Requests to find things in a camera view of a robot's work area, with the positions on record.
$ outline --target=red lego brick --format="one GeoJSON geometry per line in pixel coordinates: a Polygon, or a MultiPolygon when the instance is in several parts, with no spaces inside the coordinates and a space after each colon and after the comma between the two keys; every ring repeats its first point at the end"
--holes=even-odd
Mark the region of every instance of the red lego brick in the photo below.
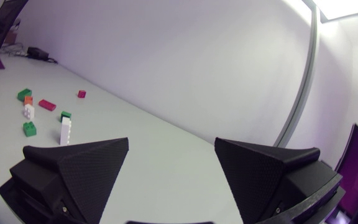
{"type": "Polygon", "coordinates": [[[47,109],[47,110],[50,110],[50,111],[53,111],[55,108],[56,108],[56,105],[53,104],[53,103],[50,103],[46,100],[41,100],[38,105],[40,105],[41,107],[47,109]]]}
{"type": "Polygon", "coordinates": [[[25,96],[25,97],[24,97],[24,106],[25,106],[26,104],[32,105],[32,96],[25,96]]]}
{"type": "Polygon", "coordinates": [[[78,97],[79,98],[85,98],[86,95],[86,91],[85,90],[80,90],[78,91],[78,97]]]}

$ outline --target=textured black plastic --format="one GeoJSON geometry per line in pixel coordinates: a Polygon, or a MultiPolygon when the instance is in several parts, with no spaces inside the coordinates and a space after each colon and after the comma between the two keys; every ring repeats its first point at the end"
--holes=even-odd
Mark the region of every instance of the textured black plastic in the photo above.
{"type": "Polygon", "coordinates": [[[215,151],[245,224],[259,220],[284,173],[319,157],[317,148],[290,150],[219,138],[215,151]]]}
{"type": "Polygon", "coordinates": [[[67,218],[97,224],[128,148],[128,138],[55,148],[26,146],[25,160],[12,168],[11,184],[1,187],[0,194],[21,219],[31,224],[46,223],[46,218],[61,215],[62,205],[67,207],[67,218]],[[30,195],[33,199],[28,199],[36,201],[33,205],[44,204],[49,211],[38,209],[45,215],[31,212],[31,205],[22,203],[20,192],[30,195]]]}

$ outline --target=pink lego brick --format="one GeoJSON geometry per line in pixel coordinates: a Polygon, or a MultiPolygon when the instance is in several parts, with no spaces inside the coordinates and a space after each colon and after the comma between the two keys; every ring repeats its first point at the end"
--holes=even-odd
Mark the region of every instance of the pink lego brick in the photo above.
{"type": "Polygon", "coordinates": [[[86,95],[86,91],[85,90],[80,90],[78,91],[78,97],[79,98],[85,98],[86,95]]]}
{"type": "Polygon", "coordinates": [[[51,103],[51,102],[48,102],[46,100],[41,100],[39,103],[38,103],[41,107],[47,109],[47,110],[50,110],[50,111],[53,111],[55,108],[56,108],[56,105],[51,103]]]}

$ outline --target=black device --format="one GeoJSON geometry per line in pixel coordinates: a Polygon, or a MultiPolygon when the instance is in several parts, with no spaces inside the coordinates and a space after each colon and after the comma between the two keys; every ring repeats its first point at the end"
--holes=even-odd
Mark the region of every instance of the black device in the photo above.
{"type": "Polygon", "coordinates": [[[343,197],[341,176],[318,161],[317,148],[216,138],[215,151],[245,224],[320,222],[343,197]]]}
{"type": "Polygon", "coordinates": [[[15,22],[17,16],[29,0],[5,0],[0,7],[0,48],[4,43],[5,37],[15,22]]]}
{"type": "Polygon", "coordinates": [[[0,48],[6,35],[11,29],[16,17],[19,15],[28,0],[5,0],[0,7],[0,48]]]}
{"type": "Polygon", "coordinates": [[[73,146],[23,148],[0,194],[25,223],[100,221],[128,152],[128,138],[73,146]]]}
{"type": "Polygon", "coordinates": [[[49,60],[49,54],[37,47],[29,47],[27,49],[27,57],[37,60],[49,60]]]}

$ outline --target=black cable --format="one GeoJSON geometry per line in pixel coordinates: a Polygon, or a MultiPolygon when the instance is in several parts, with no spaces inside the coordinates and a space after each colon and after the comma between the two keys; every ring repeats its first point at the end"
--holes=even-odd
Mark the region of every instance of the black cable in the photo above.
{"type": "Polygon", "coordinates": [[[58,63],[55,59],[53,59],[53,58],[48,58],[48,60],[46,60],[46,62],[59,64],[59,63],[58,63]]]}

